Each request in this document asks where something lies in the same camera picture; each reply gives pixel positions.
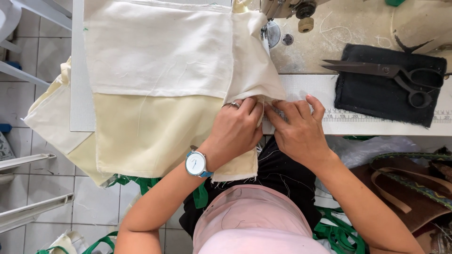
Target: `black pants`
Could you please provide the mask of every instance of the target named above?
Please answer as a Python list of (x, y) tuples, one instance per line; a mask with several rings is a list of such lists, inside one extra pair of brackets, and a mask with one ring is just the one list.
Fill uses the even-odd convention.
[[(274, 137), (267, 142), (258, 157), (258, 175), (254, 179), (244, 179), (226, 184), (204, 182), (209, 199), (207, 206), (224, 190), (240, 184), (260, 184), (276, 190), (292, 200), (306, 217), (309, 227), (314, 229), (321, 214), (314, 207), (315, 175), (305, 166), (281, 152)], [(193, 238), (195, 225), (204, 208), (196, 209), (193, 195), (184, 200), (185, 213), (179, 218), (182, 228)]]

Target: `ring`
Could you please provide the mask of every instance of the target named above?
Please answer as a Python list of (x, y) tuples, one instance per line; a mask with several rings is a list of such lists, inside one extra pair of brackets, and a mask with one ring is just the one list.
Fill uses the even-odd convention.
[(232, 102), (231, 106), (236, 106), (237, 108), (240, 108), (240, 104), (238, 104), (237, 102)]

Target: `black fabric pad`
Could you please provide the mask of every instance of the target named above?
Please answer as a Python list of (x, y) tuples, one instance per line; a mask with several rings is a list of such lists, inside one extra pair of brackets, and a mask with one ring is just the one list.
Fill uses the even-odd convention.
[[(429, 68), (438, 71), (442, 76), (444, 76), (447, 66), (444, 58), (352, 44), (345, 46), (341, 60), (395, 64), (404, 67), (407, 71)], [(403, 74), (401, 77), (411, 88), (420, 90), (418, 86), (411, 84)], [(415, 108), (408, 102), (408, 91), (401, 88), (393, 79), (340, 72), (336, 82), (334, 106), (374, 117), (430, 127), (440, 90), (422, 88), (422, 91), (428, 92), (433, 101), (425, 108)], [(415, 105), (421, 105), (422, 99), (413, 97), (413, 102)]]

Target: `watch face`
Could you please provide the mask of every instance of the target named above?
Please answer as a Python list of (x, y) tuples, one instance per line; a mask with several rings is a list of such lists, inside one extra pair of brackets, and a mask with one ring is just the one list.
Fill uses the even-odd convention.
[(198, 152), (190, 154), (185, 161), (185, 167), (190, 174), (200, 175), (206, 167), (204, 156)]

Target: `hand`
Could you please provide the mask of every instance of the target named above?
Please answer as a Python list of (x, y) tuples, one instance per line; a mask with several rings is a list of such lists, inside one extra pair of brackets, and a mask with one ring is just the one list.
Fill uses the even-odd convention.
[(209, 137), (197, 149), (206, 155), (209, 172), (250, 151), (262, 138), (262, 124), (256, 126), (263, 105), (253, 98), (235, 102), (240, 104), (240, 108), (224, 105), (215, 117)]
[[(317, 98), (307, 95), (306, 101), (274, 100), (272, 104), (282, 110), (289, 120), (285, 122), (265, 103), (265, 114), (276, 128), (276, 143), (283, 153), (311, 170), (321, 167), (324, 161), (335, 156), (326, 144), (322, 128), (325, 108)], [(309, 104), (314, 109), (312, 114)]]

